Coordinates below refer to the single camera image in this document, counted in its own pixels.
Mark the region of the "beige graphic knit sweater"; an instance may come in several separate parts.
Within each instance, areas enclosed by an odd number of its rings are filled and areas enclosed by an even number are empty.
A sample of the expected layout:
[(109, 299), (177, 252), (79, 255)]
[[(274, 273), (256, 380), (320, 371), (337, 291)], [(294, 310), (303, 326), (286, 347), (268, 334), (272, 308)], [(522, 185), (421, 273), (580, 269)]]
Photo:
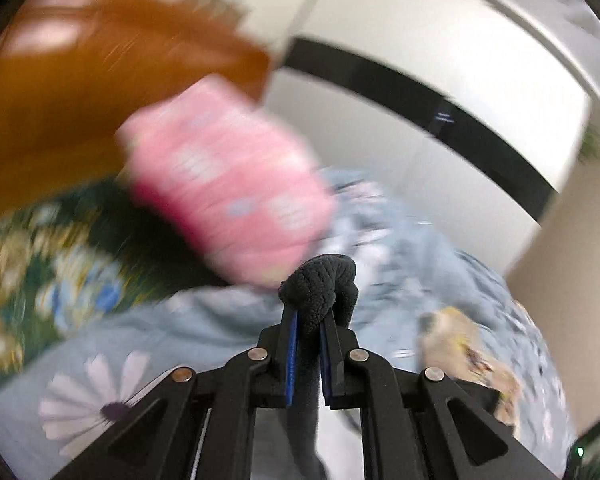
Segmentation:
[(519, 438), (520, 381), (506, 364), (486, 352), (478, 325), (452, 306), (422, 315), (419, 325), (422, 367), (437, 367), (452, 378), (498, 390), (494, 417)]

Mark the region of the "dark green knit garment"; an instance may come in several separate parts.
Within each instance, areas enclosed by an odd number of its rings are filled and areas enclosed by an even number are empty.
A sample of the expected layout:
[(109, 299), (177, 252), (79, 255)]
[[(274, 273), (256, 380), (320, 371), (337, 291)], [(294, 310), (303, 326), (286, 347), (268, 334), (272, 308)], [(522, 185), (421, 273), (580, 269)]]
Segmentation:
[(325, 468), (315, 452), (320, 325), (331, 313), (338, 326), (347, 328), (358, 301), (354, 284), (356, 266), (345, 255), (321, 255), (299, 266), (278, 291), (282, 303), (297, 312), (298, 348), (294, 360), (294, 397), (279, 416), (291, 456), (303, 479), (324, 479)]

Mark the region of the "light blue floral duvet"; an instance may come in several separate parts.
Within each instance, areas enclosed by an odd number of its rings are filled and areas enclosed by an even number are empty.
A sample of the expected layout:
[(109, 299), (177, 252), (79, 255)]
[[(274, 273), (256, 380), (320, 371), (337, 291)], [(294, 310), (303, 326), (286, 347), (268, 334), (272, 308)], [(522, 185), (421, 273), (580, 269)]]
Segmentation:
[[(519, 440), (561, 474), (574, 438), (562, 382), (505, 281), (376, 183), (351, 171), (325, 177), (336, 211), (314, 252), (354, 260), (360, 296), (351, 326), (360, 344), (416, 372), (420, 317), (461, 310), (478, 325), (486, 352), (520, 381)], [(225, 283), (89, 322), (0, 386), (1, 456), (20, 479), (53, 477), (173, 367), (222, 366), (281, 315), (275, 290)]]

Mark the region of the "dark green floral bedsheet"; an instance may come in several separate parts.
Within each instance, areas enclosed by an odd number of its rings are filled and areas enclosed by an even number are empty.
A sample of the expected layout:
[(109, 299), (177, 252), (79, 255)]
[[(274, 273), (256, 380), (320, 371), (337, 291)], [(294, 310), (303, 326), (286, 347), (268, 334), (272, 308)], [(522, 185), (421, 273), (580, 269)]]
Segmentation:
[(180, 290), (223, 286), (113, 178), (0, 217), (0, 386), (84, 325)]

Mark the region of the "pink patterned pillow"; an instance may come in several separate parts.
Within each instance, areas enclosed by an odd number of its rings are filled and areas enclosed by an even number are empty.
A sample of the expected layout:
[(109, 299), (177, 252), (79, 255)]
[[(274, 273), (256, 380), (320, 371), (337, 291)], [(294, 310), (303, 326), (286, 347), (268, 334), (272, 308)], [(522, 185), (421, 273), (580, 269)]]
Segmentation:
[(116, 138), (132, 196), (230, 283), (277, 287), (332, 220), (308, 144), (219, 75), (137, 110)]

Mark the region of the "white wardrobe with black stripe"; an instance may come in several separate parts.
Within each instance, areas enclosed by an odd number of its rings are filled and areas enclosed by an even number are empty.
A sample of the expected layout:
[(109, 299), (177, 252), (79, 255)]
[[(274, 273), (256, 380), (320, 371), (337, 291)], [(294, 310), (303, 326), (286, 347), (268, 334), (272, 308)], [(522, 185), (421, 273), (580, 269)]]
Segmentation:
[(538, 234), (591, 100), (483, 0), (315, 0), (266, 107), (500, 273)]

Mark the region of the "green potted plant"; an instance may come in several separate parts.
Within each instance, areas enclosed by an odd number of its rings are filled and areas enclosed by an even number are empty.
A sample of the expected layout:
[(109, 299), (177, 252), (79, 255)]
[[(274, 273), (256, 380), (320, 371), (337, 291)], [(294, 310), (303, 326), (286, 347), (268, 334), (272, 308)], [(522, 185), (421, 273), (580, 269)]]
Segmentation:
[(592, 125), (588, 125), (583, 133), (579, 153), (578, 161), (585, 164), (590, 160), (596, 160), (600, 158), (600, 132)]

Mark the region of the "brown wooden headboard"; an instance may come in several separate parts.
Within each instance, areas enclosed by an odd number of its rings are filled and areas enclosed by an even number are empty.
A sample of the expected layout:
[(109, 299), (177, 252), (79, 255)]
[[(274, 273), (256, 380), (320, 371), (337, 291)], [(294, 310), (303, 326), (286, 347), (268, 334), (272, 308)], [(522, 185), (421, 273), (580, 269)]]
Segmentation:
[(114, 133), (209, 74), (258, 98), (271, 59), (173, 0), (26, 0), (0, 38), (0, 215), (119, 171)]

